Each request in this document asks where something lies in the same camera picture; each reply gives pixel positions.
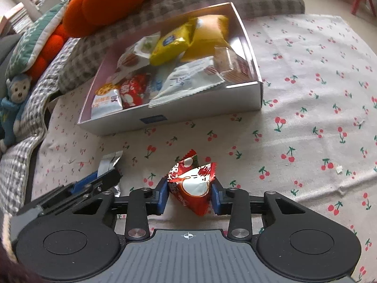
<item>white cardboard box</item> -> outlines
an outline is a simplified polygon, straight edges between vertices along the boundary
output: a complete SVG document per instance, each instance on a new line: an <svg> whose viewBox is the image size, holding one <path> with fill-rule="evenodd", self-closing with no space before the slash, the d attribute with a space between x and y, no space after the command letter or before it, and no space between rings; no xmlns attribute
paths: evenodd
<svg viewBox="0 0 377 283"><path fill-rule="evenodd" d="M165 35L177 26L187 22L190 18L210 14L225 15L229 18L229 44L238 55L248 61L253 76L252 82L228 86L222 84L208 91L196 93L153 108L149 108L148 104L144 104L97 119L90 119L95 91L105 84L106 79L115 72L116 62L127 47L143 36L159 31L161 31L162 35ZM78 125L90 133L108 135L141 129L151 124L155 126L195 118L259 110L261 109L262 99L263 83L249 37L233 3L223 3L195 10L154 26L140 29L110 47L86 96Z"/></svg>

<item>white debris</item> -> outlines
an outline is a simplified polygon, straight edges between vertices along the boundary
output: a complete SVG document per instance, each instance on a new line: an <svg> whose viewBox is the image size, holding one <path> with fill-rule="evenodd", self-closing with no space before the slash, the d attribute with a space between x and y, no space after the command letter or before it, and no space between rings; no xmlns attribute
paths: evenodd
<svg viewBox="0 0 377 283"><path fill-rule="evenodd" d="M343 167L342 167L342 166L337 166L337 167L335 168L335 170L336 170L336 173L337 173L337 174L341 174L342 171L343 171Z"/></svg>

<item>red stool leg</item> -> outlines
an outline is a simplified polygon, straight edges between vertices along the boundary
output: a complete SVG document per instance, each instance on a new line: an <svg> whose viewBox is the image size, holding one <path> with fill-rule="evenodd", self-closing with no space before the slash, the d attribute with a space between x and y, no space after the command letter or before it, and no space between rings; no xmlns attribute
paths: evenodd
<svg viewBox="0 0 377 283"><path fill-rule="evenodd" d="M371 4L371 9L372 9L373 16L377 17L376 16L376 10L374 9L374 5L373 5L372 0L368 0L368 1L369 1L369 4Z"/></svg>
<svg viewBox="0 0 377 283"><path fill-rule="evenodd" d="M352 5L352 10L351 14L355 15L357 12L357 9L359 8L360 0L354 0L353 5Z"/></svg>

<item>green cushion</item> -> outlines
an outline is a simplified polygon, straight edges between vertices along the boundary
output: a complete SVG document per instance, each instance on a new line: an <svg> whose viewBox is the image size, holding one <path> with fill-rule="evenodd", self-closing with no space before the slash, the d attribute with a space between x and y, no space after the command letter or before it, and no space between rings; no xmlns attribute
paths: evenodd
<svg viewBox="0 0 377 283"><path fill-rule="evenodd" d="M33 66L47 39L62 21L67 5L68 1L55 5L27 29L13 51L6 78L12 79Z"/></svg>

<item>blue plush monkey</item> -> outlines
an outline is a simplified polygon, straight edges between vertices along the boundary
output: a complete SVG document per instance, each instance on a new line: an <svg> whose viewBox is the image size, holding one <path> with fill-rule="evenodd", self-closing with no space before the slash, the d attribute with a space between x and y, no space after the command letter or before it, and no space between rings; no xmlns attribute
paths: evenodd
<svg viewBox="0 0 377 283"><path fill-rule="evenodd" d="M30 83L31 78L23 73L15 76L12 81L6 80L8 97L0 102L0 124L5 132L4 139L0 140L0 150L3 153L16 142L21 115L30 97Z"/></svg>

